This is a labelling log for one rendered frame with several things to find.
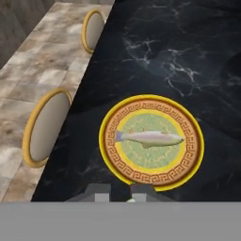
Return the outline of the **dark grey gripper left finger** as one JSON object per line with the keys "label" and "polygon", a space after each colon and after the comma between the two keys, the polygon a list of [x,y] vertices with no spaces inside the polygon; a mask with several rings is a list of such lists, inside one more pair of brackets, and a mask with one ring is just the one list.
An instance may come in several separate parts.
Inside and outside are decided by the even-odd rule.
{"label": "dark grey gripper left finger", "polygon": [[84,193],[70,198],[69,202],[109,202],[110,185],[90,184]]}

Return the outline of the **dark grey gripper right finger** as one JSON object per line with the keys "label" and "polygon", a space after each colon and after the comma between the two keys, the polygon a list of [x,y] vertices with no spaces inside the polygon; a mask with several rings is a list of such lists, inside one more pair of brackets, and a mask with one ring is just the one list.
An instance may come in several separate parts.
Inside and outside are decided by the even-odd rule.
{"label": "dark grey gripper right finger", "polygon": [[134,184],[130,185],[131,189],[131,199],[135,199],[136,202],[167,202],[171,201],[170,198],[158,194],[152,185],[140,185],[140,184]]}

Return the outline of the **yellow patterned plate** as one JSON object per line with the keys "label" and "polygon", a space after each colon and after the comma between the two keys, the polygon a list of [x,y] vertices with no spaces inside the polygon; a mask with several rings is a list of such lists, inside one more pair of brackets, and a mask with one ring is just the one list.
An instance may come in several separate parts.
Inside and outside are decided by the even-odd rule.
{"label": "yellow patterned plate", "polygon": [[142,94],[118,102],[106,113],[99,148],[107,167],[124,183],[166,191],[196,174],[204,138],[196,119],[181,104]]}

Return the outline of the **silver fish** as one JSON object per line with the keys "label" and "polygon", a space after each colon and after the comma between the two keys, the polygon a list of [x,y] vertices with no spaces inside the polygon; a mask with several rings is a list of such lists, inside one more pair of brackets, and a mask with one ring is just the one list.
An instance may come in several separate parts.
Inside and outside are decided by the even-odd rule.
{"label": "silver fish", "polygon": [[181,136],[164,133],[161,131],[142,131],[134,133],[124,133],[117,131],[116,142],[133,141],[142,145],[144,149],[151,147],[166,147],[181,144],[185,139]]}

